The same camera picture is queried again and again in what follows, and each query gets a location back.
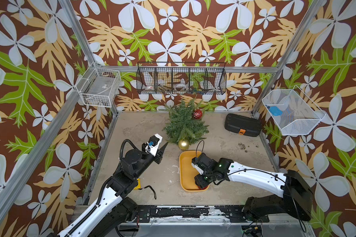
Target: wire basket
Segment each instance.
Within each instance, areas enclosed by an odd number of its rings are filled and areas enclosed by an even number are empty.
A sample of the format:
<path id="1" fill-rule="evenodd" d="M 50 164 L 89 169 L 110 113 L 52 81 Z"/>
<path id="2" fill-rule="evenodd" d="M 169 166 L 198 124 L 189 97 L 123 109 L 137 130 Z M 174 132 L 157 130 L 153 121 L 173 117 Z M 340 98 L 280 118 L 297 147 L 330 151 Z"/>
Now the wire basket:
<path id="1" fill-rule="evenodd" d="M 112 107 L 116 91 L 121 82 L 118 70 L 95 68 L 85 78 L 86 82 L 79 91 L 85 105 Z"/>
<path id="2" fill-rule="evenodd" d="M 324 118 L 321 110 L 298 87 L 294 89 L 275 89 L 262 99 L 262 103 L 272 116 L 283 136 L 308 135 Z"/>
<path id="3" fill-rule="evenodd" d="M 225 63 L 185 63 L 187 66 L 156 66 L 138 63 L 136 73 L 139 94 L 224 94 L 227 75 Z"/>

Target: small christmas tree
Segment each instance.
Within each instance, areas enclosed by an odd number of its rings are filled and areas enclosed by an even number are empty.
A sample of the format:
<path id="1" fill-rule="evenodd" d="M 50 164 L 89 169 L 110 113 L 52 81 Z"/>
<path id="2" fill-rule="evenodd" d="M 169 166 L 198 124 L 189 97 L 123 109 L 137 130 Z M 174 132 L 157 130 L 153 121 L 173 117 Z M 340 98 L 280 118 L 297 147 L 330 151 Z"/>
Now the small christmas tree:
<path id="1" fill-rule="evenodd" d="M 204 125 L 202 121 L 203 116 L 200 119 L 192 118 L 192 113 L 199 105 L 200 103 L 195 106 L 193 99 L 186 106 L 185 101 L 182 99 L 179 105 L 168 109 L 170 123 L 166 124 L 164 130 L 169 138 L 169 142 L 178 145 L 178 142 L 184 139 L 189 144 L 195 144 L 205 139 L 203 135 L 208 133 L 208 125 Z"/>

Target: gold ornament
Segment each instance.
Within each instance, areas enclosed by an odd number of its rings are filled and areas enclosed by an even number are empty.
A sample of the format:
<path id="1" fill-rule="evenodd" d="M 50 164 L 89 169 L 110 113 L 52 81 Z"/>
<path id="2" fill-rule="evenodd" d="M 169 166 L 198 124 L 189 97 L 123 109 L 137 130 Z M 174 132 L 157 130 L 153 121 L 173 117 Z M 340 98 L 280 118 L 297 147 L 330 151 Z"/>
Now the gold ornament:
<path id="1" fill-rule="evenodd" d="M 188 140 L 181 139 L 178 142 L 178 146 L 181 150 L 187 150 L 187 149 L 189 149 L 190 143 Z"/>

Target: white wire basket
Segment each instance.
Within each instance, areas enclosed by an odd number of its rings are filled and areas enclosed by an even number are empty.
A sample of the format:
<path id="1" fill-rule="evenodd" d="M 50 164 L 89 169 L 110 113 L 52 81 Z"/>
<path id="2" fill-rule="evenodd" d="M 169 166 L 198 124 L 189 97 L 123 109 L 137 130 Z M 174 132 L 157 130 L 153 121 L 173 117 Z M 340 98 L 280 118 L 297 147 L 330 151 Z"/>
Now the white wire basket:
<path id="1" fill-rule="evenodd" d="M 112 107 L 121 82 L 118 70 L 95 68 L 79 91 L 85 105 Z"/>
<path id="2" fill-rule="evenodd" d="M 283 136 L 308 135 L 326 116 L 326 113 L 298 87 L 272 90 L 262 99 L 262 103 Z"/>

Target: black tool case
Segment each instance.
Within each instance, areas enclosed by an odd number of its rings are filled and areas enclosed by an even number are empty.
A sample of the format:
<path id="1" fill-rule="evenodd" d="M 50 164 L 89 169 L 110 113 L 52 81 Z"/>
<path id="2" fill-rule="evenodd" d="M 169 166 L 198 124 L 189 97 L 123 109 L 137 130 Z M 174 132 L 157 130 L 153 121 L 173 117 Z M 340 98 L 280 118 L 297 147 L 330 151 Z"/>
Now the black tool case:
<path id="1" fill-rule="evenodd" d="M 254 118 L 248 118 L 229 113 L 225 118 L 225 129 L 240 135 L 258 136 L 260 135 L 261 121 Z"/>

